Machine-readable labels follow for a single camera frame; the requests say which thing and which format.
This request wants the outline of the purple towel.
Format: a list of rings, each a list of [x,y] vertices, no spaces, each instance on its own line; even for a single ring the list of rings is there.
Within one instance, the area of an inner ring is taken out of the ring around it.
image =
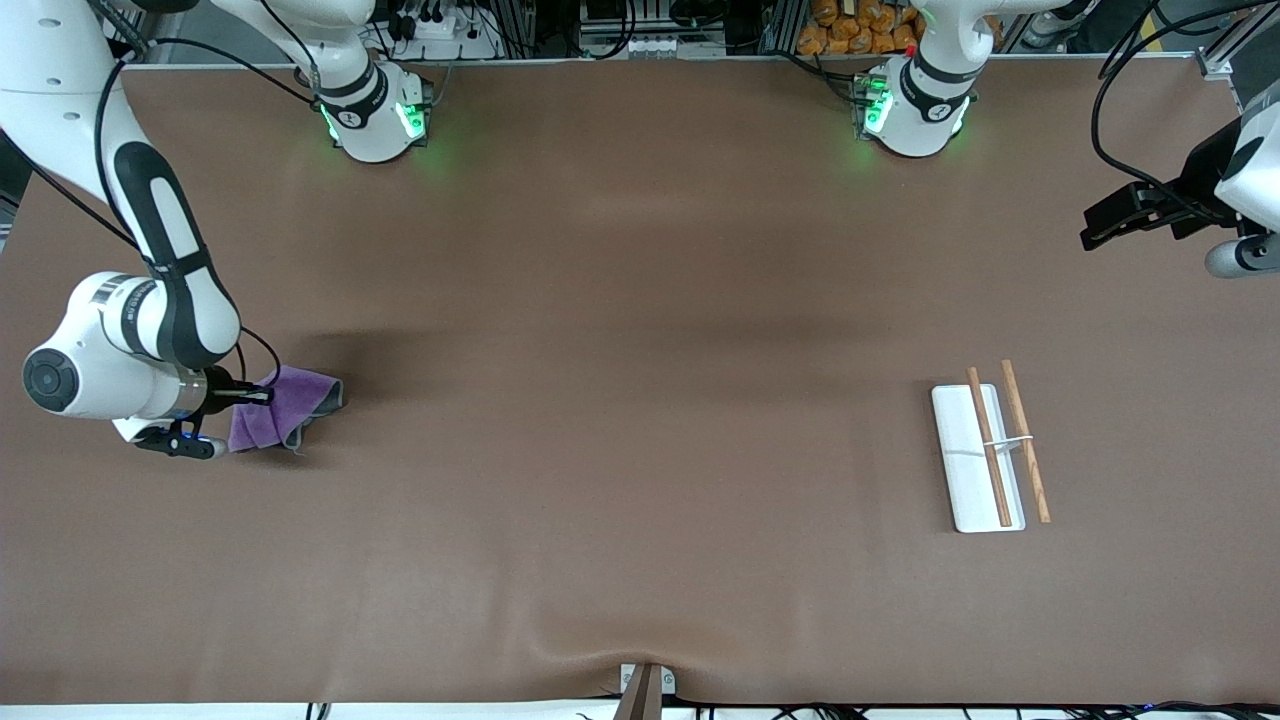
[[[233,407],[227,441],[233,454],[284,448],[300,454],[305,430],[346,404],[343,380],[307,369],[283,366],[268,405]]]

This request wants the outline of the wooden rack rod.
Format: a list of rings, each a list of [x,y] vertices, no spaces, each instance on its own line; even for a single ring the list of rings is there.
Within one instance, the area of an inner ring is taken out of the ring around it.
[[[996,506],[998,524],[1002,528],[1011,528],[1012,519],[1009,510],[1007,496],[1004,488],[1004,475],[1001,473],[998,456],[995,447],[995,437],[992,434],[992,428],[989,423],[989,415],[986,404],[983,384],[980,382],[980,377],[975,366],[969,366],[966,369],[966,383],[972,395],[972,402],[975,411],[975,423],[979,429],[986,465],[989,473],[989,483],[995,497],[995,506]]]
[[[1021,391],[1018,384],[1018,377],[1012,361],[1010,359],[1004,359],[1001,361],[1001,372],[1004,377],[1004,386],[1007,393],[1009,405],[1012,413],[1012,421],[1015,425],[1015,432],[1021,446],[1021,454],[1024,457],[1027,477],[1030,482],[1030,489],[1033,493],[1033,500],[1036,502],[1036,514],[1042,524],[1050,524],[1052,521],[1052,515],[1050,511],[1050,505],[1047,495],[1044,492],[1044,483],[1041,474],[1041,465],[1036,454],[1036,441],[1030,432],[1029,421],[1027,419],[1027,411],[1021,398]]]

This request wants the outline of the white rack base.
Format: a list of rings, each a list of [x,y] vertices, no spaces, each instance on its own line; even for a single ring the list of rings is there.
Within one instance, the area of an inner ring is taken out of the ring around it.
[[[980,433],[969,386],[936,386],[931,391],[934,424],[955,529],[960,533],[998,533],[1027,529],[1014,454],[1024,438],[1005,427],[998,389],[980,384],[989,437]],[[1000,521],[987,451],[995,451],[1010,523]]]

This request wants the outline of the orange snack bags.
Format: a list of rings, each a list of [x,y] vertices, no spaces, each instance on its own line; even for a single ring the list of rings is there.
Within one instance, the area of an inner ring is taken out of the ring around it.
[[[799,56],[908,53],[927,29],[910,0],[806,0],[804,8]]]

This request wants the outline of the brown table mat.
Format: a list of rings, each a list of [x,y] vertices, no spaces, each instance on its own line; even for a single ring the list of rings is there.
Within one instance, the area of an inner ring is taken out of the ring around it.
[[[1089,59],[908,160],[786,61],[461,67],[376,167],[243,70],[123,83],[248,327],[346,382],[300,454],[52,416],[134,254],[42,183],[0,252],[0,703],[1280,705],[1280,277],[1085,252]],[[1010,359],[1027,529],[960,533],[931,391]]]

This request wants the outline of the white power strip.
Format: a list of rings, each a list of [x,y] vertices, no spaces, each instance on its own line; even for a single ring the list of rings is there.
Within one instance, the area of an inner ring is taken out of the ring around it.
[[[494,60],[508,56],[494,15],[466,0],[388,0],[375,37],[398,61]]]

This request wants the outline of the aluminium frame profile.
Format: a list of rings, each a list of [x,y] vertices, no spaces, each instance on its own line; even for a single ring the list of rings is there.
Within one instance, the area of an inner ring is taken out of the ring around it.
[[[1242,0],[1238,8],[1216,10],[1211,18],[1225,18],[1229,26],[1219,38],[1198,49],[1196,59],[1206,79],[1226,79],[1235,55],[1280,23],[1280,0]]]

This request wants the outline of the aluminium post with brackets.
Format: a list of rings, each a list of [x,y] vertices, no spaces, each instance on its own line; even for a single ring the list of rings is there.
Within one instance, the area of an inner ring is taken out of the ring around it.
[[[664,698],[676,694],[675,671],[658,664],[623,664],[620,692],[613,720],[662,720]]]

